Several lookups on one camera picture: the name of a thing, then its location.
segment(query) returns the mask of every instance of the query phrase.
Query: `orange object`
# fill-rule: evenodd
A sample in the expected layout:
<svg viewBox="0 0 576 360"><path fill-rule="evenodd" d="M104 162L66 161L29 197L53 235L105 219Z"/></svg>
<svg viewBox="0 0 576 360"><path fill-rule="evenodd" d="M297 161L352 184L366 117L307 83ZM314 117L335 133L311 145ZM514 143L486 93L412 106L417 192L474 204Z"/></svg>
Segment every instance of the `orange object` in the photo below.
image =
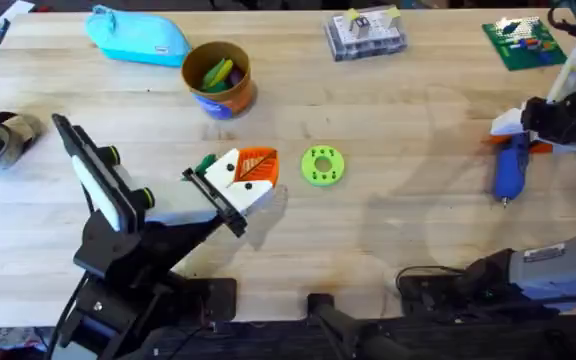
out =
<svg viewBox="0 0 576 360"><path fill-rule="evenodd" d="M536 142L534 145L530 146L530 152L535 154L551 153L552 145L548 143L542 143L541 141Z"/></svg>
<svg viewBox="0 0 576 360"><path fill-rule="evenodd" d="M279 177L279 155L270 147L239 149L235 181L269 180L274 187Z"/></svg>
<svg viewBox="0 0 576 360"><path fill-rule="evenodd" d="M490 135L487 140L484 140L482 142L488 144L503 144L506 141L510 140L511 137L512 137L511 135Z"/></svg>

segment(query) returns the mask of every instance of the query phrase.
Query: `paper cup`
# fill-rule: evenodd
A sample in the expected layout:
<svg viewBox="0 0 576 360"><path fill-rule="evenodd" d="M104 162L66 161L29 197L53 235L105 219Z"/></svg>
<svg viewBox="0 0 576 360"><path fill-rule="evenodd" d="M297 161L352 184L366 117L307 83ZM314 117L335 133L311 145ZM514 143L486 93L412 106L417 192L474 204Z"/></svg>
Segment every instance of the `paper cup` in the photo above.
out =
<svg viewBox="0 0 576 360"><path fill-rule="evenodd" d="M231 59L243 73L243 79L232 88L218 93L201 91L204 75L221 59ZM181 65L181 76L199 105L215 119L230 119L244 111L252 102L248 55L237 45L210 42L194 48Z"/></svg>

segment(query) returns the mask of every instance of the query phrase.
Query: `blue zipper pouch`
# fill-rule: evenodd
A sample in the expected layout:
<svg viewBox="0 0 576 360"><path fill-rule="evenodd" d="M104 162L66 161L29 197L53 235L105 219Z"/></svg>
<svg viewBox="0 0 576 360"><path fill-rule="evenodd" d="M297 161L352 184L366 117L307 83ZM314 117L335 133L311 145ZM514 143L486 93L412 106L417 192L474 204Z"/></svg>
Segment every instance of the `blue zipper pouch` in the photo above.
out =
<svg viewBox="0 0 576 360"><path fill-rule="evenodd" d="M161 16L97 5L86 32L110 59L181 67L191 47L183 33Z"/></svg>

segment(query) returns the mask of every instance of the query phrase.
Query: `table surface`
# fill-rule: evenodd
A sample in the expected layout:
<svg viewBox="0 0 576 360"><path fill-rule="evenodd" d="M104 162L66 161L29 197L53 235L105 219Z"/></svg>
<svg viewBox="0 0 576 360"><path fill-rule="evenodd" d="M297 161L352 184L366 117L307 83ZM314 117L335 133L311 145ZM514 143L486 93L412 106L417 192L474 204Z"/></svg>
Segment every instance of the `table surface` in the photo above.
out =
<svg viewBox="0 0 576 360"><path fill-rule="evenodd" d="M575 236L575 155L534 156L504 210L482 143L497 115L545 96L560 67L508 72L481 24L546 11L402 13L405 52L342 63L325 13L164 13L194 45L231 41L250 55L258 98L232 121L204 114L178 69L104 58L84 32L87 14L16 18L0 49L0 111L35 115L46 133L0 174L0 326L54 324L81 275L72 256L88 211L54 112L116 145L133 175L176 181L210 152L279 150L276 196L249 232L220 229L175 267L236 278L240 321L300 319L311 292L332 293L356 317L398 316L393 276L404 266L463 266ZM553 34L570 53L576 40ZM315 144L346 159L332 187L300 174Z"/></svg>

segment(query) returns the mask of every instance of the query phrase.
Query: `sticker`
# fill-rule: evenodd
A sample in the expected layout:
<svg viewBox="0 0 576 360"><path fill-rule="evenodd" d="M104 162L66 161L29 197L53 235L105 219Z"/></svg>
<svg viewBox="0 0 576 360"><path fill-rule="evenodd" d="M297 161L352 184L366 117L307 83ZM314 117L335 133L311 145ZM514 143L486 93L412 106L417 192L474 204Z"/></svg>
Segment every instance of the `sticker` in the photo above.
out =
<svg viewBox="0 0 576 360"><path fill-rule="evenodd" d="M539 249L524 251L524 262L537 262L554 259L566 253L566 244L557 244Z"/></svg>
<svg viewBox="0 0 576 360"><path fill-rule="evenodd" d="M197 99L199 105L215 119L226 120L232 118L232 110L230 110L230 108L226 105L214 102L210 99L206 99L205 97L199 96L197 94L192 95L195 97L195 99Z"/></svg>

